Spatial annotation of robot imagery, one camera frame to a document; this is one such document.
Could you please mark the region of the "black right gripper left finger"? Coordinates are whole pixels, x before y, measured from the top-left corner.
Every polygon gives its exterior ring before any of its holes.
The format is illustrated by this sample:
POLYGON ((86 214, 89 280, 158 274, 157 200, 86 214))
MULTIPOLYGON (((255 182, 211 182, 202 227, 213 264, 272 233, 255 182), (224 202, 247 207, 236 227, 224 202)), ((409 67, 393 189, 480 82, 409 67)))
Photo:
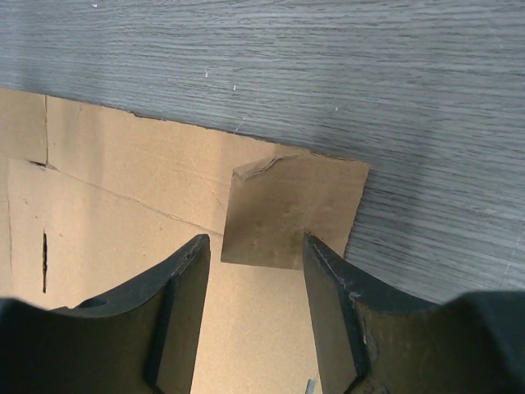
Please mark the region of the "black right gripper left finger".
POLYGON ((190 392, 210 262, 202 234, 74 308, 2 299, 2 392, 190 392))

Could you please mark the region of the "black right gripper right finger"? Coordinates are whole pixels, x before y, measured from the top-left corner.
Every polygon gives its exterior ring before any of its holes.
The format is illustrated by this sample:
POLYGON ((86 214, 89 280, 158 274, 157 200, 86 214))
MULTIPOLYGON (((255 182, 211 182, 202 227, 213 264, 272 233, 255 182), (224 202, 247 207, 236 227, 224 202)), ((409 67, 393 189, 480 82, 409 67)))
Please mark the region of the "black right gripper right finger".
POLYGON ((325 393, 523 392, 522 291, 474 291, 438 305, 309 234, 303 261, 325 393))

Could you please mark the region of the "brown cardboard box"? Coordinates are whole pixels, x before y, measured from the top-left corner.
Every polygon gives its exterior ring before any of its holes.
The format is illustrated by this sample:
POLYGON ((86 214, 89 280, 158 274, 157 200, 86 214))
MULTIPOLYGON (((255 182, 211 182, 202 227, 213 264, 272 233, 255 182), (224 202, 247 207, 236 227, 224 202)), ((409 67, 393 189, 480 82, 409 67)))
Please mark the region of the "brown cardboard box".
POLYGON ((369 167, 301 148, 42 94, 1 91, 1 293, 73 307, 211 239, 194 393, 320 392, 303 274, 221 261, 230 184, 292 158, 285 204, 342 252, 369 167))

